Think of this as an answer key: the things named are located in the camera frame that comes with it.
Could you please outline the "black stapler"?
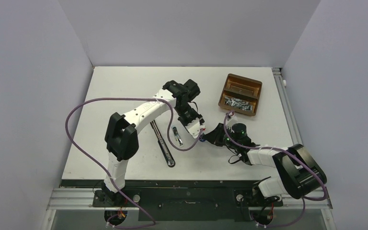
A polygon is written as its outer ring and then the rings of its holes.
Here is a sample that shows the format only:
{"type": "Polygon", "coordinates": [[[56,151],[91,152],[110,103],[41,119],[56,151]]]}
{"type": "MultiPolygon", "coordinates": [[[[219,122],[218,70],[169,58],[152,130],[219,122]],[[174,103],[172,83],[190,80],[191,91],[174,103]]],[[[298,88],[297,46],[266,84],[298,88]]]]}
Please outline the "black stapler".
{"type": "Polygon", "coordinates": [[[161,149],[161,152],[166,160],[167,165],[172,168],[175,166],[175,160],[173,159],[170,150],[168,149],[168,146],[164,140],[164,138],[162,137],[160,130],[158,129],[158,126],[155,122],[155,120],[150,122],[150,126],[152,127],[156,137],[157,137],[157,142],[158,145],[161,149]]]}

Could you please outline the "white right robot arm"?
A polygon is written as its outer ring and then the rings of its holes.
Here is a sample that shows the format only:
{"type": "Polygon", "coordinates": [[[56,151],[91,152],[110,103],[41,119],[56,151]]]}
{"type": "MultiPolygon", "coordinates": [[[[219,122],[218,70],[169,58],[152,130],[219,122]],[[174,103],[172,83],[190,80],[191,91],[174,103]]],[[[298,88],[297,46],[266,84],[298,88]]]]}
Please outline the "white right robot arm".
{"type": "Polygon", "coordinates": [[[253,185],[251,202],[264,206],[289,195],[294,199],[305,198],[311,201],[326,200],[329,195],[324,171],[302,144],[288,148],[261,146],[247,134],[243,123],[217,127],[202,134],[201,141],[232,151],[239,161],[251,166],[267,166],[277,170],[278,177],[268,176],[253,185]]]}

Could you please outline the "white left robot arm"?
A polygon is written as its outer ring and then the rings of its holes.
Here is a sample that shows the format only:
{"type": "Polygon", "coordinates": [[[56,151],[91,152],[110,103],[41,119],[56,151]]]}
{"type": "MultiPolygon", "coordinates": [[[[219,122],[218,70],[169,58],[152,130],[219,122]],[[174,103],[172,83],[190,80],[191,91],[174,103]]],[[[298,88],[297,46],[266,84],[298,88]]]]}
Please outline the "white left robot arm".
{"type": "Polygon", "coordinates": [[[178,121],[186,131],[199,140],[205,129],[201,114],[190,106],[200,94],[200,88],[193,80],[184,84],[169,81],[150,99],[143,99],[143,104],[124,114],[110,116],[105,133],[106,149],[109,152],[108,171],[102,184],[105,200],[112,206],[123,202],[127,163],[139,149],[138,135],[145,126],[167,111],[174,109],[178,121]]]}

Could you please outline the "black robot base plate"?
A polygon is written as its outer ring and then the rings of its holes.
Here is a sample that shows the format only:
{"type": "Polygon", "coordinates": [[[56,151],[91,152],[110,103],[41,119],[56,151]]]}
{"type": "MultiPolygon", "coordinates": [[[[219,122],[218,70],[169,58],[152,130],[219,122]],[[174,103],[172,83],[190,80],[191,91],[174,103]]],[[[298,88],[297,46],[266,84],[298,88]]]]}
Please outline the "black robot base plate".
{"type": "Polygon", "coordinates": [[[63,188],[87,188],[93,197],[89,207],[103,208],[105,220],[121,224],[141,206],[140,221],[215,221],[232,219],[236,222],[250,219],[272,220],[275,207],[302,203],[289,195],[264,198],[257,192],[256,180],[127,180],[122,188],[124,195],[106,192],[103,180],[61,181],[63,188]]]}

